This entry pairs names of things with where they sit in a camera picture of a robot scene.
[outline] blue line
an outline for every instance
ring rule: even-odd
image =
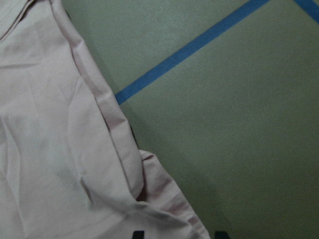
[[[164,75],[167,71],[184,61],[187,57],[198,51],[203,46],[220,36],[222,33],[233,27],[245,17],[266,4],[269,0],[250,0],[235,10],[233,13],[213,25],[203,34],[192,40],[190,43],[159,63],[150,71],[139,77],[130,85],[118,92],[115,97],[119,104],[122,104],[138,91],[151,84],[153,81]]]
[[[319,24],[319,6],[313,0],[295,0]]]

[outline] pink cloth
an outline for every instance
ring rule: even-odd
[[[0,238],[208,239],[61,0],[0,7]]]

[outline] green surface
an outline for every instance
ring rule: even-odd
[[[246,1],[63,2],[116,93]],[[121,105],[212,237],[319,238],[318,40],[271,0]]]

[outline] pink fabric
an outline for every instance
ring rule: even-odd
[[[208,239],[61,1],[32,2],[0,0],[0,238]]]

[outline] painter's tape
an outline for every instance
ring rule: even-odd
[[[203,34],[196,37],[190,43],[179,49],[177,52],[169,56],[166,60],[159,63],[150,71],[139,77],[123,90],[118,92],[115,97],[119,104],[135,95],[138,91],[148,86],[156,79],[164,75],[167,71],[184,61],[187,57],[198,51],[203,46],[220,36],[222,33],[233,27],[235,24],[243,20],[245,17],[256,11],[258,8],[266,4],[269,0],[250,0],[240,8],[232,12],[230,15],[213,25]]]
[[[319,23],[319,6],[314,0],[295,0],[295,2],[311,16],[317,23]]]

